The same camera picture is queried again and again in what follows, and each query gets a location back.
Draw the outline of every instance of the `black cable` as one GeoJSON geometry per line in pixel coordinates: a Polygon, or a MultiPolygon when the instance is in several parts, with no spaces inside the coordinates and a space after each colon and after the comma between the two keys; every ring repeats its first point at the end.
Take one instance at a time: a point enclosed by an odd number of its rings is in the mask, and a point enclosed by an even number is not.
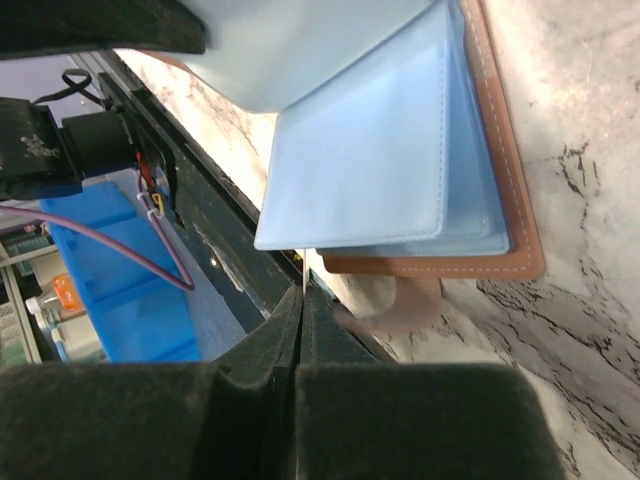
{"type": "Polygon", "coordinates": [[[44,97],[40,97],[35,100],[33,103],[35,105],[39,103],[46,102],[55,102],[57,100],[62,100],[63,98],[69,97],[71,95],[75,95],[79,93],[87,100],[91,100],[92,102],[104,106],[104,100],[96,97],[94,94],[87,92],[86,88],[91,85],[93,81],[91,78],[91,74],[86,70],[81,68],[68,68],[64,72],[62,72],[62,81],[68,85],[68,88],[64,90],[60,90],[59,92],[52,93],[50,95],[45,95],[44,97]],[[71,77],[84,77],[80,82],[76,83],[71,79],[71,77]]]}

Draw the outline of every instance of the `blue plastic bin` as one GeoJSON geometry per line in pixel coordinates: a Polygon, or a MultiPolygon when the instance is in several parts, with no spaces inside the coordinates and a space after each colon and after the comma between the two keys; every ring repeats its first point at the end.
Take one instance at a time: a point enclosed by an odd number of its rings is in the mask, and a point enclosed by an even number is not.
{"type": "MultiPolygon", "coordinates": [[[[146,218],[110,182],[64,198],[41,200],[43,211],[108,235],[166,270],[178,270],[146,218]]],[[[96,333],[112,362],[200,359],[184,293],[93,239],[50,225],[96,333]]]]}

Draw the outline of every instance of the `orange liquid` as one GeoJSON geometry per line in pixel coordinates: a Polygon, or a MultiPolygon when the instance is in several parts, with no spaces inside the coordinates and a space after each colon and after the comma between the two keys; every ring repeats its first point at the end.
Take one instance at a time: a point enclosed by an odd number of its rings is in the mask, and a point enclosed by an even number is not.
{"type": "Polygon", "coordinates": [[[84,306],[78,296],[76,287],[73,286],[71,276],[68,273],[63,273],[54,277],[53,290],[60,299],[60,304],[67,312],[75,312],[76,310],[82,310],[84,306]]]}

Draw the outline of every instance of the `white marble countertop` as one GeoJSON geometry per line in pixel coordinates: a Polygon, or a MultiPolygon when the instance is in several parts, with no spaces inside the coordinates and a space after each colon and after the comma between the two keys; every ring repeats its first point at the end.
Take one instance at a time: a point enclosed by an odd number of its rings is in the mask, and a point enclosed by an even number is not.
{"type": "MultiPolygon", "coordinates": [[[[548,270],[525,283],[447,281],[433,328],[380,341],[403,362],[517,365],[568,478],[638,478],[640,2],[487,3],[548,270]]],[[[246,113],[145,55],[121,55],[260,207],[275,116],[246,113]]],[[[355,313],[393,301],[393,279],[311,264],[355,313]]]]}

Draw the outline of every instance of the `marble surface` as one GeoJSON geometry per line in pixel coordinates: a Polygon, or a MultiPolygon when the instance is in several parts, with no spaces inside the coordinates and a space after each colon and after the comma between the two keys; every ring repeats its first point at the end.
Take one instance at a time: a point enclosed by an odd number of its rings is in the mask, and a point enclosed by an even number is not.
{"type": "MultiPolygon", "coordinates": [[[[547,273],[447,281],[434,327],[380,338],[402,362],[500,361],[535,386],[567,478],[640,478],[640,2],[488,2],[547,273]]],[[[274,115],[189,74],[122,58],[260,207],[274,115]]],[[[394,280],[314,270],[355,313],[394,280]]]]}

